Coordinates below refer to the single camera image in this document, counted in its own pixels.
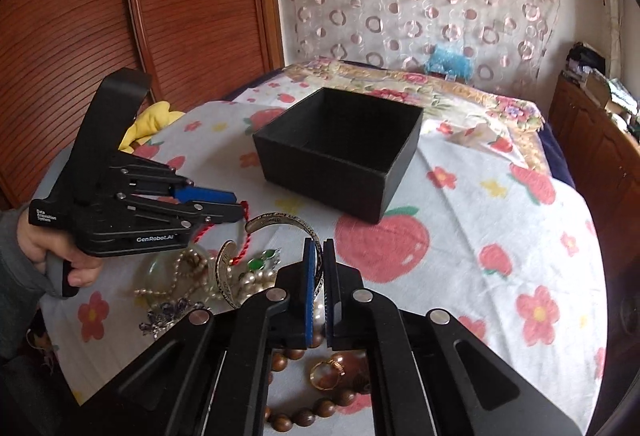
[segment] yellow cloth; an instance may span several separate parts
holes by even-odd
[[[124,152],[133,152],[131,146],[133,142],[139,144],[148,142],[156,132],[163,130],[182,116],[184,113],[181,111],[169,111],[168,102],[156,102],[140,113],[124,135],[119,149]]]

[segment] red string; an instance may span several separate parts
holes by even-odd
[[[249,203],[247,203],[246,201],[242,201],[240,202],[240,204],[242,205],[242,208],[244,209],[244,220],[245,222],[249,222]],[[197,243],[200,241],[200,239],[202,239],[202,236],[204,236],[207,232],[209,232],[214,226],[216,225],[206,225],[202,228],[202,230],[196,235],[195,238],[193,238],[193,242]],[[246,239],[244,240],[244,245],[242,246],[242,250],[240,250],[240,253],[238,254],[237,257],[234,257],[230,264],[231,266],[235,266],[236,264],[240,263],[240,261],[242,261],[242,258],[244,256],[246,256],[247,251],[249,250],[249,242],[251,241],[251,234],[247,234],[246,235]]]

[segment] metal bolt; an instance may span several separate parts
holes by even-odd
[[[444,326],[444,324],[449,324],[449,321],[451,320],[450,315],[444,310],[432,311],[431,313],[429,313],[429,318],[431,319],[431,322],[433,322],[434,324],[440,324],[441,326]]]
[[[355,292],[353,292],[352,297],[357,302],[373,301],[373,294],[369,290],[356,290]]]
[[[269,288],[267,291],[267,299],[271,302],[280,302],[284,301],[287,297],[287,292],[285,292],[282,288]]]
[[[202,326],[209,322],[209,312],[206,310],[194,310],[189,313],[189,322],[194,326]]]

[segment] green gemstone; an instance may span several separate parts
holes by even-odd
[[[251,261],[247,263],[247,268],[252,272],[256,272],[257,270],[262,270],[264,268],[264,261],[255,257]]]

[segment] black box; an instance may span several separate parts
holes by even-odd
[[[254,134],[267,181],[378,223],[414,156],[422,108],[322,88]]]

